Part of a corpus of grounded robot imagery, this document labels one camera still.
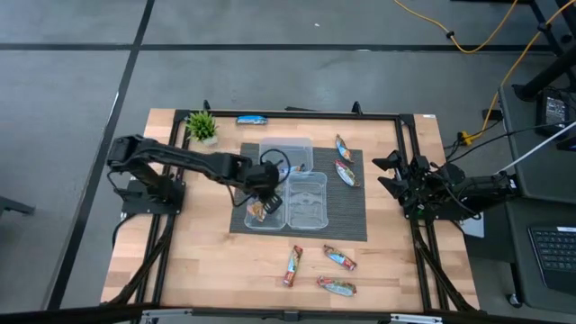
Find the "potted plant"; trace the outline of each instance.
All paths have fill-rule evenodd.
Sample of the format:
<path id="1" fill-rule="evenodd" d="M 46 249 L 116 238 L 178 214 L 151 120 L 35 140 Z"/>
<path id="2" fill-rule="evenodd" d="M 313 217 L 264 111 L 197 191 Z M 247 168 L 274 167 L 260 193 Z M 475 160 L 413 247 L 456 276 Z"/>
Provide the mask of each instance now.
<path id="1" fill-rule="evenodd" d="M 218 143 L 216 137 L 216 121 L 207 111 L 191 112 L 186 122 L 186 128 L 190 131 L 190 137 L 199 140 L 206 146 Z"/>

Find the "wooden table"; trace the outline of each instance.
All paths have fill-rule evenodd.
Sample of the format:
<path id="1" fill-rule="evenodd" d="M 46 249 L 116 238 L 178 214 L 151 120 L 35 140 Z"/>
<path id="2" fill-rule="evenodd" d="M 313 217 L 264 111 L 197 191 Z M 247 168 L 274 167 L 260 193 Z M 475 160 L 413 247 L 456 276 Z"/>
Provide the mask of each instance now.
<path id="1" fill-rule="evenodd" d="M 167 143 L 175 110 L 152 109 L 144 136 Z M 439 165 L 445 162 L 442 142 L 433 115 L 415 115 L 421 154 Z M 276 119 L 266 126 L 238 126 L 235 118 L 218 117 L 219 144 L 206 148 L 191 143 L 190 150 L 214 150 L 239 154 L 243 142 L 258 143 L 264 137 L 308 137 L 314 147 L 334 148 L 339 133 L 352 149 L 364 151 L 367 242 L 289 238 L 229 233 L 232 205 L 226 187 L 204 175 L 185 172 L 186 194 L 177 216 L 166 269 L 162 305 L 241 309 L 297 309 L 320 311 L 422 311 L 410 225 L 402 209 L 378 176 L 392 177 L 371 162 L 397 148 L 392 121 Z M 177 146 L 183 137 L 180 128 Z M 410 137 L 404 131 L 409 157 Z M 109 301 L 140 266 L 150 215 L 139 215 L 120 230 L 103 288 Z M 478 300 L 462 233 L 450 222 L 436 221 L 441 262 L 448 277 L 475 307 Z M 324 244 L 342 250 L 358 263 L 348 272 L 322 253 Z M 293 288 L 282 285 L 293 245 L 304 248 Z M 145 301 L 150 300 L 155 269 L 151 271 Z M 428 282 L 437 306 L 434 276 Z M 357 295 L 343 297 L 316 285 L 325 275 L 356 284 Z"/>

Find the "gray placemat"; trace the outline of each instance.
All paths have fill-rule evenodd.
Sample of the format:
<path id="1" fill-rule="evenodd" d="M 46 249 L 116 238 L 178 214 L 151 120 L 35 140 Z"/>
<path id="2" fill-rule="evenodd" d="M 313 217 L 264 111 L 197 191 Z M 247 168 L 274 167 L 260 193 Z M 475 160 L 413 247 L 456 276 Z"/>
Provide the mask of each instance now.
<path id="1" fill-rule="evenodd" d="M 258 160 L 258 144 L 242 143 L 240 154 Z M 312 172 L 326 174 L 326 204 L 328 226 L 318 230 L 291 229 L 287 224 L 280 230 L 254 230 L 244 224 L 246 205 L 232 210 L 230 233 L 289 236 L 313 239 L 344 239 L 367 241 L 366 205 L 364 186 L 364 157 L 361 149 L 352 149 L 355 163 L 348 165 L 354 172 L 360 187 L 351 187 L 340 179 L 334 161 L 340 158 L 335 148 L 314 148 L 314 169 Z M 244 194 L 236 192 L 235 199 L 240 201 Z"/>

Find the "desk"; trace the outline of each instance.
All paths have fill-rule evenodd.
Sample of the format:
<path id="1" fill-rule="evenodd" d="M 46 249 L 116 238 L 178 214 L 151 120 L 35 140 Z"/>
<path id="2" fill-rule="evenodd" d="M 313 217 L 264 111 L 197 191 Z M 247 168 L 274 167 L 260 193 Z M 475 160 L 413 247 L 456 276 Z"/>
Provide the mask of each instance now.
<path id="1" fill-rule="evenodd" d="M 518 99 L 512 86 L 499 90 L 506 131 L 516 131 L 536 125 L 536 103 Z M 520 158 L 546 137 L 533 130 L 509 136 L 512 158 Z M 528 198 L 559 203 L 576 203 L 576 153 L 560 151 L 555 143 L 540 148 L 515 165 L 522 194 Z"/>
<path id="2" fill-rule="evenodd" d="M 518 198 L 506 203 L 506 212 L 516 255 L 517 294 L 528 306 L 576 314 L 576 296 L 548 289 L 542 281 L 528 227 L 537 223 L 576 223 L 576 205 Z"/>
<path id="3" fill-rule="evenodd" d="M 512 86 L 502 87 L 499 90 L 499 99 L 506 131 L 535 125 L 536 103 L 519 100 Z M 545 138 L 528 130 L 510 136 L 508 140 L 512 157 L 516 159 Z M 512 264 L 517 295 L 533 308 L 576 313 L 573 307 L 576 297 L 545 286 L 528 237 L 528 227 L 533 224 L 576 222 L 576 205 L 571 204 L 576 203 L 576 175 L 573 172 L 575 163 L 575 153 L 559 151 L 553 143 L 539 149 L 515 165 L 520 189 L 526 198 L 507 202 L 504 212 L 487 216 L 493 219 L 499 216 L 508 218 L 510 235 L 501 235 L 499 239 L 511 239 L 514 256 L 513 260 L 502 261 Z"/>
<path id="4" fill-rule="evenodd" d="M 144 136 L 167 143 L 174 115 L 175 110 L 151 110 Z M 371 163 L 373 158 L 385 158 L 397 148 L 394 122 L 271 118 L 266 126 L 238 126 L 235 121 L 217 117 L 217 147 L 191 143 L 190 149 L 238 154 L 242 142 L 294 136 L 311 138 L 314 147 L 334 148 L 337 132 L 350 148 L 362 149 L 368 241 L 231 234 L 232 206 L 226 188 L 203 175 L 185 172 L 184 209 L 175 222 L 161 304 L 234 309 L 422 311 L 410 225 L 402 217 L 398 203 L 376 180 L 386 173 Z M 415 121 L 421 154 L 442 164 L 444 151 L 436 118 L 415 115 Z M 180 132 L 177 142 L 182 141 L 182 128 Z M 410 138 L 407 131 L 404 138 Z M 120 229 L 102 301 L 116 296 L 139 267 L 150 219 L 150 215 L 139 215 Z M 464 298 L 478 307 L 461 232 L 449 222 L 437 221 L 435 226 L 445 272 Z M 295 244 L 303 247 L 304 253 L 295 285 L 288 289 L 282 286 L 282 278 Z M 324 244 L 341 249 L 358 263 L 358 268 L 348 272 L 334 264 L 323 255 Z M 149 301 L 154 286 L 154 269 L 151 274 L 145 301 Z M 346 278 L 356 284 L 357 296 L 347 298 L 322 290 L 315 283 L 318 275 Z M 434 276 L 429 271 L 427 278 L 433 305 L 437 305 Z"/>

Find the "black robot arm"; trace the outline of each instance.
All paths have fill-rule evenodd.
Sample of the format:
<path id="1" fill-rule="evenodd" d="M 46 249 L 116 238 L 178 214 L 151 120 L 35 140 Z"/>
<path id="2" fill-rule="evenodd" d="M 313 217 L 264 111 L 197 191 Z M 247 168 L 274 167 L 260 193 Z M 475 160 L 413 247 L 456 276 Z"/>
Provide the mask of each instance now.
<path id="1" fill-rule="evenodd" d="M 157 174 L 149 166 L 151 162 L 200 172 L 221 185 L 238 188 L 244 194 L 259 199 L 269 213 L 282 204 L 282 199 L 275 194 L 275 188 L 279 184 L 278 168 L 269 161 L 253 165 L 249 157 L 220 152 L 203 154 L 188 151 L 140 135 L 116 139 L 107 159 L 111 172 L 129 172 L 145 186 L 144 194 L 148 201 L 181 205 L 183 190 L 179 189 L 178 183 L 169 175 Z M 137 196 L 136 199 L 142 198 L 139 193 L 130 189 L 119 189 L 117 193 L 125 201 L 134 195 Z"/>
<path id="2" fill-rule="evenodd" d="M 516 180 L 505 172 L 466 177 L 453 164 L 437 166 L 416 156 L 407 165 L 394 150 L 387 158 L 375 158 L 381 169 L 395 170 L 395 178 L 378 178 L 409 216 L 420 220 L 463 221 L 518 195 Z"/>

